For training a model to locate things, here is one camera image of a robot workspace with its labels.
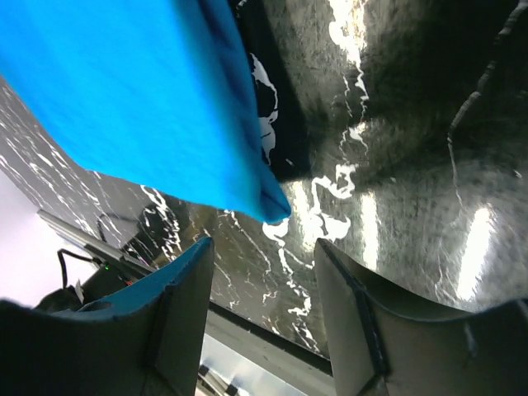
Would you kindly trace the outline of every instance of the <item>marble surface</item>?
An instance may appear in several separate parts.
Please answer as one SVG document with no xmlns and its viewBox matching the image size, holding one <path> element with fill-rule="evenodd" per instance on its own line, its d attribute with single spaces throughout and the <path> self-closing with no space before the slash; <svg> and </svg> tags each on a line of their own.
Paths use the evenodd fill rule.
<svg viewBox="0 0 528 396">
<path fill-rule="evenodd" d="M 42 209 L 154 266 L 212 236 L 211 298 L 323 355 L 317 238 L 423 297 L 486 309 L 528 295 L 527 7 L 235 2 L 263 158 L 293 208 L 280 224 L 82 170 L 4 81 L 0 165 Z"/>
</svg>

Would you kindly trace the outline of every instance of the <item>black marble table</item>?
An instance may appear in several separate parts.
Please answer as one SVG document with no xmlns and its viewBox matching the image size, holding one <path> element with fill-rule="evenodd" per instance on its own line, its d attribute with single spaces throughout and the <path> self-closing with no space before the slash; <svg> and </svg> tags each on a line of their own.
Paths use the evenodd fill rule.
<svg viewBox="0 0 528 396">
<path fill-rule="evenodd" d="M 418 295 L 486 309 L 528 295 L 527 7 L 234 2 L 263 158 L 293 208 L 279 224 L 82 170 L 3 80 L 0 165 L 40 208 L 150 265 L 212 236 L 211 298 L 322 355 L 317 238 Z"/>
</svg>

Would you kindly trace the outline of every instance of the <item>blue cloth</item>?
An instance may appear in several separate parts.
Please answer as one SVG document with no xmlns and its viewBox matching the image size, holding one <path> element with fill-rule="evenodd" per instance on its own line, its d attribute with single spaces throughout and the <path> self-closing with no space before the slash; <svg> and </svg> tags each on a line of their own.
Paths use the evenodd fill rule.
<svg viewBox="0 0 528 396">
<path fill-rule="evenodd" d="M 0 1 L 0 73 L 80 166 L 276 222 L 227 0 Z"/>
</svg>

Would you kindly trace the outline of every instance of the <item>white wall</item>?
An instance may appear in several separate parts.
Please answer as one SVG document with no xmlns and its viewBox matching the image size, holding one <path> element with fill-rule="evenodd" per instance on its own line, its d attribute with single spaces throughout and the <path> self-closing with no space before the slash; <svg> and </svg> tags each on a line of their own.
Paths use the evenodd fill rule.
<svg viewBox="0 0 528 396">
<path fill-rule="evenodd" d="M 0 299 L 34 307 L 62 286 L 57 251 L 67 244 L 36 213 L 37 208 L 0 172 Z M 66 257 L 68 283 L 83 283 L 95 267 Z"/>
</svg>

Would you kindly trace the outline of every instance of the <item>folded cloth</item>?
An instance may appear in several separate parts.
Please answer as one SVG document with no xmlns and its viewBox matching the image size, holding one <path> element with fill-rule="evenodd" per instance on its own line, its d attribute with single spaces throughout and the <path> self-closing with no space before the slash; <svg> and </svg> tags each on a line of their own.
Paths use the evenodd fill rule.
<svg viewBox="0 0 528 396">
<path fill-rule="evenodd" d="M 290 215 L 226 0 L 2 0 L 0 16 L 0 73 L 80 166 L 268 223 Z"/>
</svg>

